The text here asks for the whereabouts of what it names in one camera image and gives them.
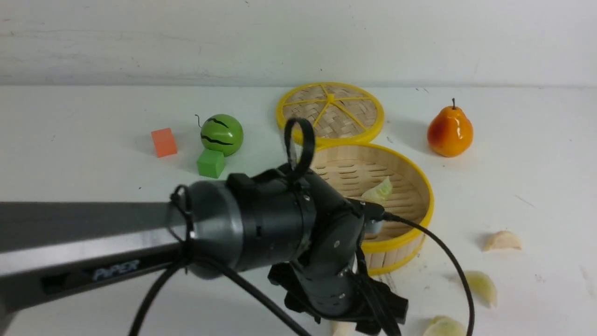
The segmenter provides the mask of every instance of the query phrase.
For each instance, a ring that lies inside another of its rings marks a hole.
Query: woven bamboo base
[[[278,103],[276,120],[291,117],[313,124],[318,146],[369,142],[383,126],[383,108],[369,92],[343,83],[312,83],[288,92]],[[294,139],[302,142],[300,133]]]
[[[320,149],[313,170],[345,197],[360,199],[386,176],[392,194],[382,204],[387,211],[424,227],[433,212],[433,194],[423,172],[406,157],[372,145],[333,146]],[[408,262],[420,249],[424,235],[400,223],[385,222],[378,234],[363,242],[370,275],[388,273]]]

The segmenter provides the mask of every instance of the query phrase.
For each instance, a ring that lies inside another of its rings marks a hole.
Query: wire
[[[265,296],[264,293],[262,293],[250,282],[246,281],[243,277],[241,277],[230,267],[207,257],[195,258],[193,259],[193,261],[209,264],[210,266],[216,268],[218,271],[220,271],[222,274],[228,277],[228,279],[232,280],[232,282],[236,283],[247,293],[251,294],[255,299],[257,299],[257,301],[261,302],[262,305],[266,306],[266,308],[269,309],[269,311],[271,311],[275,316],[282,320],[282,322],[286,324],[290,329],[292,329],[297,335],[310,336],[310,334],[302,326],[300,326],[295,320],[293,320],[288,314],[286,314],[286,312],[284,312],[280,307],[278,307],[272,300]]]
[[[466,328],[466,336],[472,336],[473,335],[473,327],[475,326],[475,305],[473,303],[473,295],[470,292],[469,282],[466,280],[464,271],[460,267],[460,264],[456,260],[456,257],[454,256],[452,251],[450,251],[450,249],[448,249],[448,246],[446,246],[446,244],[444,242],[442,242],[442,240],[438,236],[436,236],[433,232],[429,231],[427,228],[422,227],[421,225],[418,225],[415,222],[409,221],[408,219],[402,218],[400,216],[394,215],[393,213],[389,213],[389,212],[385,212],[383,214],[383,219],[385,221],[404,223],[410,227],[413,227],[413,228],[425,233],[426,235],[431,237],[431,239],[433,239],[439,245],[439,247],[442,248],[444,250],[444,252],[448,255],[448,257],[454,264],[454,267],[456,268],[456,272],[458,272],[458,276],[460,277],[460,280],[462,281],[462,285],[464,287],[464,293],[466,294],[466,301],[469,304],[469,325]]]
[[[262,293],[259,289],[257,289],[254,285],[250,282],[246,281],[243,277],[238,275],[237,272],[232,270],[230,267],[208,257],[199,257],[193,259],[193,262],[200,263],[200,264],[208,264],[226,277],[228,277],[232,282],[236,283],[242,289],[247,291],[251,294],[257,301],[261,302],[264,306],[267,307],[274,315],[276,315],[284,324],[286,324],[290,329],[292,329],[297,335],[299,336],[311,336],[302,326],[300,326],[295,320],[293,320],[286,312],[284,312],[280,307],[278,307],[272,300],[270,300],[264,293]],[[133,320],[133,325],[131,326],[130,332],[128,336],[138,336],[139,331],[141,330],[141,326],[143,321],[145,320],[145,316],[149,311],[149,307],[151,307],[154,299],[157,297],[158,292],[166,281],[170,279],[179,269],[183,268],[187,264],[185,259],[181,259],[178,262],[172,264],[170,267],[163,272],[160,277],[153,283],[149,292],[143,299],[139,310],[137,311],[137,315]]]
[[[180,202],[180,191],[184,192],[184,209],[181,206]],[[212,266],[226,277],[228,277],[232,282],[236,283],[242,289],[247,291],[251,294],[257,301],[261,302],[262,305],[266,306],[275,316],[277,316],[284,324],[286,324],[290,329],[292,329],[298,336],[311,336],[303,327],[301,327],[295,320],[293,320],[286,312],[284,312],[280,307],[278,307],[272,300],[270,300],[264,293],[262,293],[259,289],[253,286],[250,282],[246,281],[243,277],[238,275],[238,273],[228,267],[226,264],[219,262],[215,259],[209,258],[207,256],[194,256],[192,251],[193,248],[193,241],[191,239],[191,232],[193,231],[193,219],[191,217],[191,207],[192,201],[190,199],[189,188],[185,185],[179,185],[176,187],[174,192],[170,195],[170,202],[171,204],[180,212],[180,214],[184,217],[186,221],[186,237],[185,241],[181,240],[182,246],[182,257],[170,265],[160,276],[155,280],[149,292],[145,295],[141,306],[137,310],[137,315],[135,315],[135,319],[133,320],[133,325],[128,333],[128,336],[138,336],[139,331],[141,330],[141,326],[143,321],[145,320],[145,316],[149,311],[149,307],[151,307],[153,301],[158,296],[159,291],[164,287],[166,282],[181,268],[185,268],[191,261],[195,264],[208,264]]]
[[[168,281],[174,273],[178,272],[179,269],[183,268],[187,264],[186,259],[181,259],[178,262],[173,263],[168,267],[149,289],[149,292],[145,295],[141,306],[139,306],[139,310],[137,310],[137,315],[135,315],[135,319],[133,320],[133,325],[131,326],[130,331],[128,332],[128,336],[137,336],[139,335],[139,331],[141,330],[141,326],[143,321],[145,320],[145,315],[149,311],[149,307],[158,296],[158,293],[166,281]]]

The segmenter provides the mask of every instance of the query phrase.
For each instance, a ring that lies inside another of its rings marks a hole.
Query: white table
[[[245,143],[229,172],[255,174],[283,162],[273,116],[287,88],[0,87],[0,200],[166,200],[200,177],[194,114],[234,115]],[[597,330],[597,90],[371,88],[387,123],[375,143],[413,159],[436,197],[431,229],[465,269],[488,273],[498,307],[477,304],[475,335],[595,335]],[[473,146],[441,158],[426,127],[450,99],[475,126]],[[152,130],[171,127],[179,153],[156,158]],[[522,252],[482,253],[487,235],[512,230]],[[278,304],[267,268],[244,273]],[[466,324],[455,271],[431,240],[395,271],[410,299],[406,336],[447,314]],[[156,274],[22,311],[8,336],[125,335]],[[291,314],[326,335],[304,314]],[[144,336],[292,335],[227,279],[177,274],[160,293]]]

